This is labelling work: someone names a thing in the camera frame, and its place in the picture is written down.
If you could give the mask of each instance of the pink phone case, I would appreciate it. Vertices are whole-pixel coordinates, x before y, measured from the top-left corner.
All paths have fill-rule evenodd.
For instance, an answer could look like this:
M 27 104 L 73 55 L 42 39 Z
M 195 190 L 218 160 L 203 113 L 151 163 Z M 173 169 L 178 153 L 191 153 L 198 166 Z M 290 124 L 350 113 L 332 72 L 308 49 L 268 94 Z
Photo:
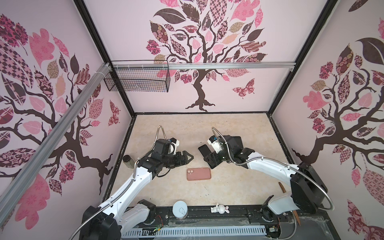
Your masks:
M 208 180 L 211 179 L 211 169 L 209 167 L 188 168 L 187 180 Z

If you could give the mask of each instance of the white bunny figurine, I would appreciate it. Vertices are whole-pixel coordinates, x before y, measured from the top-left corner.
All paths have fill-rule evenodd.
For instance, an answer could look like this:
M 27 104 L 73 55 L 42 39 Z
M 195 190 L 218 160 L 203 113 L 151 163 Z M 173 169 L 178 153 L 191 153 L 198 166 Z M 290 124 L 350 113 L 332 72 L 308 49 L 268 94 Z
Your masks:
M 211 207 L 211 213 L 218 212 L 220 214 L 223 214 L 224 212 L 229 213 L 228 206 L 224 206 L 223 204 L 216 204 L 215 207 Z

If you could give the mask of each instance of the metal flexible hose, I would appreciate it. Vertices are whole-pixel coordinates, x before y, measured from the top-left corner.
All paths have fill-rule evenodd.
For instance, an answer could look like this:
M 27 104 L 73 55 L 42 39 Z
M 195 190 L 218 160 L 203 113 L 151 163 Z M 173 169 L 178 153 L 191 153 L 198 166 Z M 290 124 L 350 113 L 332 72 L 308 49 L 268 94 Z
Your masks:
M 246 162 L 243 162 L 243 163 L 236 163 L 232 157 L 231 157 L 231 154 L 230 154 L 230 151 L 229 151 L 229 146 L 228 146 L 228 142 L 226 141 L 226 139 L 223 137 L 223 135 L 214 127 L 212 127 L 212 132 L 215 134 L 215 131 L 222 137 L 222 139 L 224 140 L 225 142 L 225 145 L 227 147 L 227 152 L 228 152 L 228 156 L 229 156 L 229 159 L 231 160 L 231 162 L 233 162 L 234 164 L 238 165 L 238 166 L 241 166 L 241 165 L 244 165 L 244 164 L 247 164 L 253 160 L 258 160 L 258 159 L 261 159 L 261 160 L 270 160 L 270 161 L 273 161 L 273 162 L 277 162 L 293 171 L 295 171 L 296 173 L 302 175 L 305 179 L 307 179 L 308 181 L 310 181 L 313 185 L 315 185 L 318 189 L 321 190 L 321 192 L 325 195 L 325 197 L 327 198 L 329 204 L 330 204 L 330 208 L 324 208 L 324 207 L 318 207 L 318 209 L 321 209 L 321 210 L 324 210 L 324 211 L 333 211 L 335 209 L 334 205 L 333 205 L 333 202 L 332 202 L 332 199 L 328 196 L 327 192 L 317 183 L 315 182 L 314 180 L 312 180 L 312 178 L 308 177 L 307 175 L 305 175 L 304 173 L 300 172 L 299 170 L 289 166 L 288 164 L 286 163 L 283 163 L 283 162 L 280 162 L 278 160 L 275 160 L 275 159 L 272 159 L 272 158 L 268 158 L 268 157 L 255 157 L 255 158 L 252 158 Z
M 156 138 L 155 138 L 155 142 L 153 143 L 153 146 L 151 148 L 150 151 L 153 150 L 153 148 L 155 147 L 155 143 L 157 141 L 157 137 L 159 136 L 159 131 L 160 131 L 160 128 L 162 129 L 163 131 L 163 135 L 164 135 L 164 139 L 167 139 L 166 137 L 166 134 L 164 132 L 164 128 L 163 126 L 158 126 L 157 127 L 157 132 L 156 132 Z M 132 185 L 132 183 L 135 181 L 135 177 L 136 177 L 136 168 L 137 168 L 137 162 L 142 159 L 143 157 L 145 157 L 146 154 L 144 156 L 142 156 L 141 158 L 139 158 L 136 162 L 135 162 L 135 166 L 133 167 L 133 178 L 131 179 L 131 181 L 129 182 L 128 186 L 119 194 L 119 196 L 117 198 L 115 198 L 114 200 L 112 200 L 112 202 L 110 202 L 108 205 L 106 205 L 105 207 L 101 208 L 100 210 L 98 210 L 95 214 L 93 214 L 91 217 L 89 217 L 87 220 L 85 220 L 73 233 L 72 235 L 70 236 L 70 238 L 68 240 L 73 240 L 73 238 L 76 236 L 76 234 L 80 231 L 80 229 L 82 227 L 84 227 L 89 221 L 91 221 L 95 216 L 97 216 L 99 213 L 101 213 L 102 211 L 104 211 L 105 209 L 107 209 L 108 207 L 110 207 L 111 205 L 113 205 L 117 200 L 119 200 L 119 198 L 121 196 L 124 195 L 124 193 L 126 193 L 129 189 L 129 187 Z
M 297 228 L 297 223 L 296 223 L 296 218 L 295 218 L 295 215 L 293 214 L 292 212 L 292 215 L 293 215 L 293 221 L 295 222 L 295 227 L 293 229 L 293 232 L 291 233 L 291 235 L 289 235 L 288 237 L 285 237 L 285 238 L 270 238 L 271 240 L 287 240 L 287 239 L 290 239 L 291 237 L 293 237 L 296 233 L 296 228 Z

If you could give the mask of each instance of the butterfly decal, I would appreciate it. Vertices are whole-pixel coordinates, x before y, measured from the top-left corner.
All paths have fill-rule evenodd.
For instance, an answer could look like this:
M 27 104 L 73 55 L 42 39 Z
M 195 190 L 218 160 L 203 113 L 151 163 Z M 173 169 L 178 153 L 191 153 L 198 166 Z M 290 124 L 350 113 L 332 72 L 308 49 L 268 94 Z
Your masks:
M 253 85 L 255 84 L 255 79 L 252 79 L 251 81 L 249 81 L 247 83 L 247 85 L 245 86 L 245 88 L 234 88 L 232 90 L 235 91 L 235 93 L 238 93 L 240 97 L 242 97 L 244 99 L 244 96 L 247 94 L 247 93 L 253 93 L 254 94 L 254 90 L 255 88 L 253 87 Z
M 111 110 L 112 110 L 112 116 L 109 118 L 109 121 L 108 121 L 108 126 L 112 125 L 112 124 L 117 124 L 119 123 L 119 113 L 120 113 L 120 110 L 118 107 L 115 107 L 115 104 L 110 100 L 109 101 L 109 105 L 111 106 Z

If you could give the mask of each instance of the electrical wire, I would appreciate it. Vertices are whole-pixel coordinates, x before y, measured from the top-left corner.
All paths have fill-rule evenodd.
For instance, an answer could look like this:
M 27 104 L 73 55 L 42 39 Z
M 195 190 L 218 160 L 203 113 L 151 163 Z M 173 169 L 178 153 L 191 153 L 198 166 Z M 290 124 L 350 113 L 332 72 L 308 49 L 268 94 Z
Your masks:
M 159 125 L 157 127 L 157 131 L 156 131 L 156 138 L 155 138 L 155 141 L 153 143 L 153 146 L 151 148 L 150 151 L 152 151 L 155 147 L 155 143 L 157 141 L 157 137 L 159 136 L 159 131 L 160 131 L 160 128 L 162 129 L 163 131 L 163 135 L 164 135 L 164 139 L 167 139 L 166 137 L 166 134 L 164 132 L 164 128 L 163 126 Z M 76 234 L 80 231 L 80 229 L 82 227 L 84 227 L 89 221 L 91 221 L 95 216 L 97 216 L 99 213 L 101 213 L 102 211 L 104 211 L 105 209 L 107 209 L 108 207 L 110 207 L 111 205 L 113 205 L 117 200 L 119 200 L 119 198 L 121 196 L 124 195 L 124 193 L 127 192 L 127 190 L 129 189 L 129 187 L 132 185 L 132 183 L 135 181 L 135 177 L 136 177 L 136 169 L 137 169 L 137 162 L 142 159 L 143 157 L 145 157 L 148 153 L 146 153 L 144 156 L 142 156 L 141 158 L 139 158 L 136 162 L 135 162 L 135 166 L 133 167 L 133 177 L 131 179 L 131 181 L 129 182 L 128 186 L 119 194 L 119 196 L 117 196 L 117 198 L 115 198 L 114 200 L 112 200 L 109 204 L 107 204 L 105 207 L 102 207 L 100 210 L 98 210 L 96 213 L 94 213 L 91 217 L 89 217 L 87 220 L 85 220 L 73 233 L 72 235 L 70 236 L 70 238 L 68 240 L 73 240 L 73 238 L 76 236 Z
M 283 163 L 283 162 L 280 162 L 278 160 L 275 160 L 273 158 L 268 158 L 268 157 L 264 157 L 264 156 L 261 156 L 261 157 L 255 157 L 255 158 L 252 158 L 250 160 L 247 160 L 246 162 L 243 162 L 243 163 L 236 163 L 232 157 L 231 157 L 231 154 L 230 154 L 230 151 L 229 151 L 229 146 L 228 146 L 228 142 L 226 141 L 226 139 L 223 137 L 223 135 L 214 127 L 212 127 L 212 132 L 214 133 L 215 137 L 218 139 L 215 131 L 222 137 L 222 139 L 224 140 L 225 142 L 225 145 L 227 147 L 227 152 L 228 152 L 228 156 L 229 156 L 229 159 L 231 160 L 231 162 L 233 162 L 234 164 L 236 164 L 237 166 L 241 166 L 241 165 L 245 165 L 253 160 L 270 160 L 270 161 L 273 161 L 273 162 L 276 162 L 276 163 L 279 163 L 293 171 L 295 171 L 296 173 L 302 175 L 305 179 L 307 179 L 308 181 L 310 181 L 313 185 L 315 185 L 318 189 L 320 189 L 320 191 L 325 195 L 325 198 L 327 198 L 329 204 L 330 204 L 330 207 L 329 208 L 324 208 L 324 207 L 318 207 L 318 209 L 320 210 L 324 210 L 324 211 L 333 211 L 335 209 L 334 205 L 333 205 L 333 202 L 332 202 L 332 199 L 328 196 L 327 192 L 317 183 L 315 182 L 314 180 L 312 180 L 312 178 L 308 177 L 307 175 L 305 175 L 304 173 L 300 172 L 299 170 L 289 166 L 288 164 L 286 163 Z

